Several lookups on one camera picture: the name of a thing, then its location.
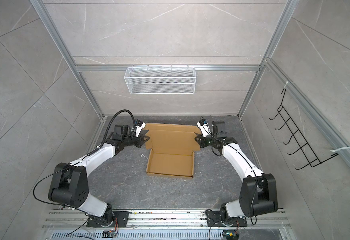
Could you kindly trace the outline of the aluminium mounting rail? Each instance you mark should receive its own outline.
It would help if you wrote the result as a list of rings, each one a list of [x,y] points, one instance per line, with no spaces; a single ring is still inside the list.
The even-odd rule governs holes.
[[[117,223],[95,227],[79,211],[49,211],[38,240],[294,240],[284,210],[218,221],[218,210],[117,210]]]

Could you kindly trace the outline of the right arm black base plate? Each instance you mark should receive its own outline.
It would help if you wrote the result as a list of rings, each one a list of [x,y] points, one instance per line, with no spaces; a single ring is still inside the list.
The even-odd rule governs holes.
[[[208,227],[247,227],[246,217],[226,217],[219,210],[204,211]]]

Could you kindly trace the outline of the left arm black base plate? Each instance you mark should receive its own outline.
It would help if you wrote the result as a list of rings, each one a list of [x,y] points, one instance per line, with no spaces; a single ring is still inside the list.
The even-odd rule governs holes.
[[[87,227],[94,228],[114,228],[118,224],[119,228],[125,228],[128,223],[130,212],[116,211],[106,212],[103,217],[90,216]]]

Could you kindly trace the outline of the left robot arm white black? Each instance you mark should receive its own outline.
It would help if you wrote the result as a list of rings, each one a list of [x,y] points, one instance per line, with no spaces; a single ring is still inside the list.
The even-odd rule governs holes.
[[[112,207],[90,194],[88,176],[125,147],[141,148],[150,139],[145,135],[148,132],[145,126],[140,120],[136,120],[133,127],[116,125],[112,135],[93,151],[68,164],[56,165],[48,199],[93,217],[104,217]]]

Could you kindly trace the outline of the brown cardboard box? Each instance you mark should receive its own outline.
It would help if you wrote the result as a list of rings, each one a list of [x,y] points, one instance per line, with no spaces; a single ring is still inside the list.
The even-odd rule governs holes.
[[[148,123],[145,126],[150,139],[146,173],[148,176],[192,179],[194,154],[200,150],[195,141],[201,131],[196,126]]]

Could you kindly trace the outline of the aluminium frame post left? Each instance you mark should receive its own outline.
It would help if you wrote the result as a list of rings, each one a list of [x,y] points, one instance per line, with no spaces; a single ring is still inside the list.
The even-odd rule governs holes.
[[[69,69],[73,73],[75,79],[79,83],[80,87],[84,91],[86,97],[88,98],[91,106],[95,110],[96,114],[100,119],[104,118],[104,114],[99,107],[99,104],[97,103],[95,97],[93,96],[90,88],[88,87],[86,81],[84,80],[83,76],[81,75],[80,71],[76,69],[76,65],[74,62],[74,59],[72,55],[70,54],[66,44],[64,43],[59,31],[57,30],[50,14],[48,13],[48,10],[43,3],[43,1],[39,0],[31,0],[30,1],[32,6],[34,7],[36,13],[38,14],[39,18],[41,19],[43,25],[47,29],[49,35],[51,36],[52,40],[54,41],[56,47],[58,48],[60,54],[62,55],[63,59],[67,63]]]

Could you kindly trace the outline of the aluminium frame post right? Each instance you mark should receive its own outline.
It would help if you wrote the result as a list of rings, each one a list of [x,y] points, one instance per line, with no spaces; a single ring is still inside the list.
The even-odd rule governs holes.
[[[277,45],[298,5],[298,0],[288,0],[286,2],[285,8],[281,14],[281,17],[278,21],[278,24],[276,26],[276,29],[271,37],[271,40],[268,44],[268,47],[266,48],[266,51],[261,59],[260,65],[258,70],[256,71],[254,78],[250,84],[249,90],[247,91],[247,94],[243,100],[243,103],[240,107],[240,110],[237,114],[238,118],[241,120],[245,114],[245,111],[247,107],[249,106],[249,102],[255,93],[255,90],[261,80],[261,77],[265,71],[266,68],[266,62],[271,59],[273,53],[275,52]]]

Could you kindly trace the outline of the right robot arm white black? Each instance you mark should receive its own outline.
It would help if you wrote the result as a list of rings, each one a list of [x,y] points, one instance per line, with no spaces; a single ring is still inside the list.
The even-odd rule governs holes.
[[[228,136],[225,122],[201,118],[197,127],[201,131],[195,137],[199,146],[210,146],[215,155],[226,158],[242,181],[239,199],[222,204],[221,219],[251,218],[276,212],[279,209],[276,179],[272,174],[265,174],[245,155],[238,142]]]

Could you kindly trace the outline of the aluminium frame post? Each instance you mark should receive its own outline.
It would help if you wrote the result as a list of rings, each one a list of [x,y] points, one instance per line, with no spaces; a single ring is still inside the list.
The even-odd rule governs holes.
[[[243,103],[240,107],[240,110],[237,114],[238,118],[241,120],[245,114],[245,111],[247,107],[249,106],[249,102],[255,93],[255,90],[261,80],[261,77],[265,71],[266,68],[266,62],[271,59],[273,53],[275,52],[277,45],[298,5],[298,0],[288,0],[286,2],[285,8],[281,14],[281,17],[278,21],[278,24],[276,26],[276,29],[271,37],[271,40],[268,44],[268,47],[266,48],[266,51],[261,59],[260,65],[258,70],[256,71],[254,78],[250,84],[249,90],[247,91],[247,94],[243,100]]]
[[[88,98],[91,106],[95,110],[96,114],[100,119],[104,118],[104,114],[99,107],[99,104],[97,103],[95,97],[93,96],[90,88],[88,87],[86,81],[84,80],[83,76],[81,75],[80,71],[76,69],[76,65],[74,62],[74,59],[72,55],[70,54],[66,44],[64,43],[59,31],[57,30],[50,14],[48,13],[48,10],[43,3],[43,1],[39,0],[31,0],[30,1],[32,6],[34,7],[36,13],[38,14],[39,18],[41,19],[43,25],[47,29],[49,35],[51,36],[52,40],[54,41],[56,47],[58,48],[60,54],[62,55],[63,59],[67,63],[69,69],[73,73],[75,79],[79,83],[80,87],[84,91],[86,97]]]

